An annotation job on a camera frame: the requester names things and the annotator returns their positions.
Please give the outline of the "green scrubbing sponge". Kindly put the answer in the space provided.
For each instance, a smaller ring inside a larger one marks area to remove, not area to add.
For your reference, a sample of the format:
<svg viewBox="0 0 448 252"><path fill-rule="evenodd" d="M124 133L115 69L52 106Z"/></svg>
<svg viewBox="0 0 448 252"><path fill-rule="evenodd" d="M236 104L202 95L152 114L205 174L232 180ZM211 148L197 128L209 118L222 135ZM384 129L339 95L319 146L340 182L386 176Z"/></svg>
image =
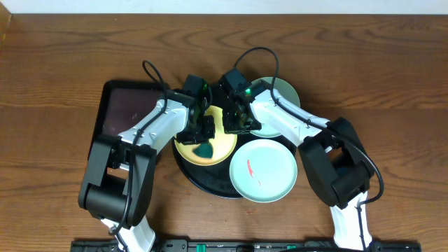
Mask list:
<svg viewBox="0 0 448 252"><path fill-rule="evenodd" d="M214 154L213 146L210 142L201 143L198 147L192 150L199 158L211 159Z"/></svg>

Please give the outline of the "yellow plate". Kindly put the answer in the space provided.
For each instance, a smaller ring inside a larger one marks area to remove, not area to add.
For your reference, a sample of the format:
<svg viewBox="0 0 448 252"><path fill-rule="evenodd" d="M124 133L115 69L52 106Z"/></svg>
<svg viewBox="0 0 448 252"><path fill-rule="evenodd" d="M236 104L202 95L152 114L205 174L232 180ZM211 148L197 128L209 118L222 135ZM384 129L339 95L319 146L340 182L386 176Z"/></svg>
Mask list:
<svg viewBox="0 0 448 252"><path fill-rule="evenodd" d="M184 145L174 141L176 150L180 153L181 157L199 166L211 166L224 161L230 156L237 144L236 134L226 134L224 132L222 108L211 105L205 115L213 116L216 131L215 137L208 141L213 146L213 157L211 159L200 158L193 153L193 149L198 147L199 144Z"/></svg>

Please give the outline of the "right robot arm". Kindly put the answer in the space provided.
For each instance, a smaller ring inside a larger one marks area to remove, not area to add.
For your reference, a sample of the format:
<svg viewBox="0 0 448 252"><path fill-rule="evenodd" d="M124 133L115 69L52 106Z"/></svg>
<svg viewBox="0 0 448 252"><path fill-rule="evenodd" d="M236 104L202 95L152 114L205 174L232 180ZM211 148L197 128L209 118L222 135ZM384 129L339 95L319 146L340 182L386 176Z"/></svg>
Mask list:
<svg viewBox="0 0 448 252"><path fill-rule="evenodd" d="M372 236L365 206L378 200L368 198L370 179L381 174L352 124L308 113L265 82L226 92L230 105L223 114L225 132L243 134L269 125L295 144L311 189L330 207L336 245L366 250Z"/></svg>

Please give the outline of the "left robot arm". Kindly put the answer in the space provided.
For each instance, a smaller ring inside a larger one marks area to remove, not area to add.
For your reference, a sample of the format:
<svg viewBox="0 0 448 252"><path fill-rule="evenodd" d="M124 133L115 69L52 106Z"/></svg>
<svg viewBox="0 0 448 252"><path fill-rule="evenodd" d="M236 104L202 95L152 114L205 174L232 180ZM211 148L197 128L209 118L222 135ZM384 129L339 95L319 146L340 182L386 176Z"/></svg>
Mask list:
<svg viewBox="0 0 448 252"><path fill-rule="evenodd" d="M209 93L168 90L129 129L93 139L78 204L108 227L119 249L152 249L155 232L146 212L157 156L173 137L198 144L214 136L213 120L204 114L209 100Z"/></svg>

